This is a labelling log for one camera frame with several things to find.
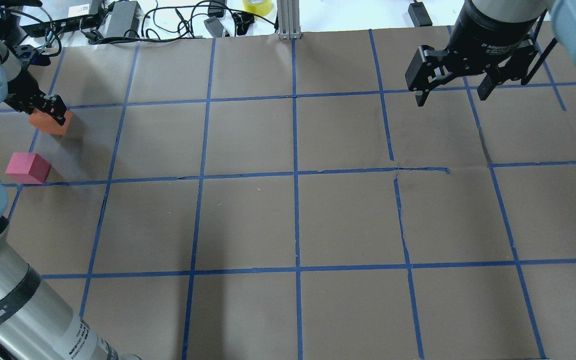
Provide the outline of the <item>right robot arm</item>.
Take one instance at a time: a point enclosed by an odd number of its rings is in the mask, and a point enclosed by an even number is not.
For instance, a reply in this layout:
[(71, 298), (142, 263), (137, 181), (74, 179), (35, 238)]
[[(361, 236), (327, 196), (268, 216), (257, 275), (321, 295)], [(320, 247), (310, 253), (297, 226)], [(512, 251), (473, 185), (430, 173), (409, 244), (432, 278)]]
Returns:
[(484, 101), (507, 81), (526, 85), (558, 44), (576, 67), (576, 0), (466, 0), (441, 50), (421, 45), (406, 70), (416, 104), (455, 78), (484, 75)]

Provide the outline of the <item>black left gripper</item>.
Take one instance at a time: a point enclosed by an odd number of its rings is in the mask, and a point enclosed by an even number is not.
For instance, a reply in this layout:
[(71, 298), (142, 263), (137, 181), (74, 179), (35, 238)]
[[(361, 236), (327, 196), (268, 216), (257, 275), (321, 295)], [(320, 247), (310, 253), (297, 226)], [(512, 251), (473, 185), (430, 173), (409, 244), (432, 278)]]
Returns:
[(21, 70), (7, 82), (6, 105), (17, 112), (39, 110), (51, 116), (58, 125), (66, 123), (67, 106), (60, 95), (46, 95), (28, 70)]

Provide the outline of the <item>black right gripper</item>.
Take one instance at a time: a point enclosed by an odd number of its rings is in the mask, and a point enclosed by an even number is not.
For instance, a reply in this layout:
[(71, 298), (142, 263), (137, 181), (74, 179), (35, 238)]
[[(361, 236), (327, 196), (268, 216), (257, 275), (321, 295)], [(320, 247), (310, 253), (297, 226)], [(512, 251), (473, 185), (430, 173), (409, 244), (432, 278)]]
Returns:
[(482, 101), (508, 80), (528, 84), (538, 53), (530, 30), (543, 13), (541, 0), (466, 0), (446, 46), (419, 46), (405, 71), (418, 107), (430, 91), (462, 76), (484, 75), (477, 88)]

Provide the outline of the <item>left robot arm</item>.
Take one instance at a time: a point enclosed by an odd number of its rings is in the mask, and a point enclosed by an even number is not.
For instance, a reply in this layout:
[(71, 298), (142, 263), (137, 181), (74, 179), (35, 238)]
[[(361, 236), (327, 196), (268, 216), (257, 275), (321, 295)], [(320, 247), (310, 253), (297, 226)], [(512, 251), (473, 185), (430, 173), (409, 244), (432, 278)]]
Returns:
[[(41, 122), (46, 133), (67, 129), (71, 112), (59, 95), (41, 91), (30, 55), (0, 39), (0, 103)], [(119, 354), (10, 246), (9, 198), (0, 178), (0, 360), (135, 360)]]

